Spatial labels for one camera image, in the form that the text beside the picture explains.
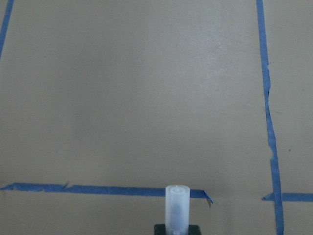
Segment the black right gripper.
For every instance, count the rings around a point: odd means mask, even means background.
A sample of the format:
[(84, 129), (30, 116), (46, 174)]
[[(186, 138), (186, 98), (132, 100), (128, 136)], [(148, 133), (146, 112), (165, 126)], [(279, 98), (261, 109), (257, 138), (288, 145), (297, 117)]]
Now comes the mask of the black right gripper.
[[(202, 235), (201, 229), (198, 225), (189, 225), (189, 235)], [(165, 224), (154, 225), (154, 235), (166, 235)]]

